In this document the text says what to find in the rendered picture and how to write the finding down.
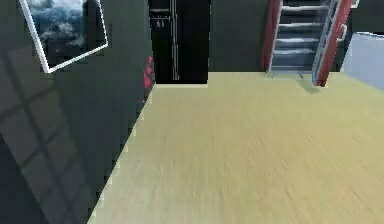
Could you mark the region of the pink wall object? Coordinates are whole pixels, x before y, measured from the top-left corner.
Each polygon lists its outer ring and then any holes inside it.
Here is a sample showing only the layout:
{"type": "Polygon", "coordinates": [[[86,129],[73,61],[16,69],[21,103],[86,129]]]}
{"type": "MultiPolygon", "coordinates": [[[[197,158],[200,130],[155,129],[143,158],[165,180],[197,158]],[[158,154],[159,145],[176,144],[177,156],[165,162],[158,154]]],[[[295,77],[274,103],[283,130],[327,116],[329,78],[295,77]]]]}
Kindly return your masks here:
{"type": "Polygon", "coordinates": [[[147,60],[146,67],[143,71],[144,77],[144,87],[149,88],[152,84],[152,74],[153,74],[153,57],[149,56],[147,60]]]}

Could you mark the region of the pale blue cabinet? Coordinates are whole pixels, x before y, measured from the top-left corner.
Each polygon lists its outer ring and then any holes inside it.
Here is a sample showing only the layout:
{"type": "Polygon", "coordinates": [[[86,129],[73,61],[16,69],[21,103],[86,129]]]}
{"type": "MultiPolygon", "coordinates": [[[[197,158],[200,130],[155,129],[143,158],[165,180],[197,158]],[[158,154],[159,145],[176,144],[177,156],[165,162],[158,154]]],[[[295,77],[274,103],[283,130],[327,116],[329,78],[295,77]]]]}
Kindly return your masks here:
{"type": "Polygon", "coordinates": [[[384,91],[384,35],[355,32],[340,71],[384,91]]]}

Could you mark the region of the white framed cloud picture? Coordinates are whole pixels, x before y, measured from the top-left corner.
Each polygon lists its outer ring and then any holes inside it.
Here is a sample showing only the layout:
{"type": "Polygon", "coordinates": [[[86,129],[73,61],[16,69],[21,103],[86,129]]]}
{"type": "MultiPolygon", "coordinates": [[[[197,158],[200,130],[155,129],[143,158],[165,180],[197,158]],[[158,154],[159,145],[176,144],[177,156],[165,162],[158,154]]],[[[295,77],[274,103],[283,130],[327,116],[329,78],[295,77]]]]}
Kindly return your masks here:
{"type": "Polygon", "coordinates": [[[19,0],[45,73],[52,73],[108,43],[101,0],[19,0]]]}

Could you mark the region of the black fridge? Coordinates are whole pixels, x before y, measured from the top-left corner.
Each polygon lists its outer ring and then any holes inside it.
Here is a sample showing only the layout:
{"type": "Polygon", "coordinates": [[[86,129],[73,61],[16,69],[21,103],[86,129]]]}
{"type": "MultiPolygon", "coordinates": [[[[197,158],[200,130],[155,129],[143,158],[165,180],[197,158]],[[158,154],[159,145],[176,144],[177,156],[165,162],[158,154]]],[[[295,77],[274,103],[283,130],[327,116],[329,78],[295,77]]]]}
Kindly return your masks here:
{"type": "Polygon", "coordinates": [[[206,84],[209,68],[211,0],[177,0],[179,80],[173,80],[170,0],[148,0],[155,82],[206,84]]]}

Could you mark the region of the red and grey shelf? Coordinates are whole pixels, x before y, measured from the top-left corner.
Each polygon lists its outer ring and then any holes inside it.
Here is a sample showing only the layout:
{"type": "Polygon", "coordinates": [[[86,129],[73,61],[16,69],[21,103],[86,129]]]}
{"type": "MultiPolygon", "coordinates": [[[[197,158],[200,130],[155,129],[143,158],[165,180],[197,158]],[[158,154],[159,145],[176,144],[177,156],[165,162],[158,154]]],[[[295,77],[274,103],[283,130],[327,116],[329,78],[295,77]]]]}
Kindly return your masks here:
{"type": "Polygon", "coordinates": [[[345,40],[352,0],[269,0],[262,66],[272,74],[309,74],[324,87],[345,40]]]}

